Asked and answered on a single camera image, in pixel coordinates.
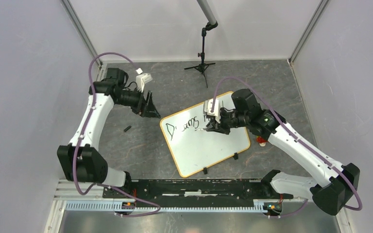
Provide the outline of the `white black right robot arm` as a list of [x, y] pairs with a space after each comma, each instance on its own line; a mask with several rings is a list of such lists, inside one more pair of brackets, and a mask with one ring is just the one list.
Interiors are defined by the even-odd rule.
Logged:
[[302, 137], [281, 115], [263, 109], [250, 89], [231, 95], [233, 108], [221, 106], [218, 98], [206, 100], [204, 131], [228, 135], [232, 129], [246, 128], [289, 155], [310, 177], [288, 175], [272, 170], [261, 180], [261, 192], [267, 198], [290, 194], [312, 200], [323, 212], [335, 216], [341, 209], [360, 211], [357, 193], [360, 169], [353, 163], [343, 164], [319, 150]]

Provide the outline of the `yellow framed whiteboard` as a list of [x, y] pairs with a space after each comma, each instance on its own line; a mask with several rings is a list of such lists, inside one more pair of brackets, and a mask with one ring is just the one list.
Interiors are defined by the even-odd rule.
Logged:
[[207, 123], [203, 115], [203, 102], [160, 121], [161, 131], [182, 178], [231, 158], [251, 145], [246, 128], [231, 129], [228, 135], [195, 131], [204, 128]]

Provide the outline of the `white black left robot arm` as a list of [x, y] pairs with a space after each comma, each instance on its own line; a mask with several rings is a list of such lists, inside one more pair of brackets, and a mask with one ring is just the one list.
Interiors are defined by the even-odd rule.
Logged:
[[134, 89], [129, 88], [129, 75], [119, 68], [107, 70], [102, 80], [90, 86], [88, 104], [76, 133], [67, 145], [60, 145], [57, 150], [68, 181], [114, 186], [114, 191], [122, 198], [132, 194], [130, 174], [109, 167], [99, 153], [99, 142], [114, 105], [129, 107], [141, 117], [160, 118], [151, 91], [144, 94], [145, 84], [152, 81], [151, 74], [141, 69], [137, 69], [137, 73]]

